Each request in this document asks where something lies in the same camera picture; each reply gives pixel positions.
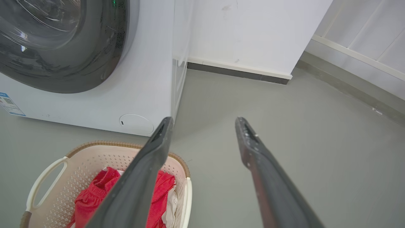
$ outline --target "sticker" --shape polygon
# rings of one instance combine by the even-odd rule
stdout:
[[[10,113],[13,115],[18,115],[18,116],[26,116],[14,102],[11,100],[11,98],[5,94],[0,92],[0,104]]]

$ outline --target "floor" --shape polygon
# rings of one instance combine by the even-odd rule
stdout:
[[[189,70],[171,151],[193,183],[189,227],[262,227],[234,121],[245,117],[328,228],[404,227],[405,128],[306,72],[288,85]],[[17,227],[38,175],[93,140],[147,138],[0,109],[0,221]]]

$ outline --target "front-loading washing machine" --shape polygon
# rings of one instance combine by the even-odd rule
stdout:
[[[3,0],[11,115],[150,136],[176,117],[193,0]]]

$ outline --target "white towel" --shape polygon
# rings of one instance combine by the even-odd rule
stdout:
[[[118,171],[120,176],[122,176],[124,174],[124,172],[125,172],[125,171],[122,171],[122,170],[117,170],[117,171]]]
[[[166,228],[173,228],[175,225],[175,212],[177,209],[177,195],[175,193],[176,186],[174,186],[167,193],[167,206],[166,211],[162,215],[162,221],[166,225]]]

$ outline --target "clothes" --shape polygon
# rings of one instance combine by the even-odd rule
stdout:
[[[175,192],[176,186],[174,186],[167,194],[167,206],[166,211],[162,215],[162,221],[166,225],[166,228],[173,228],[175,225],[175,212],[177,209],[177,195]]]
[[[102,170],[92,180],[89,187],[80,192],[75,200],[75,212],[72,215],[67,228],[84,228],[87,221],[101,204],[107,193],[121,177],[119,172],[111,167],[107,171]]]
[[[153,190],[146,228],[166,228],[162,215],[166,211],[168,192],[175,185],[175,177],[159,170]]]
[[[124,174],[125,171],[122,170],[117,170],[119,175],[122,176]]]

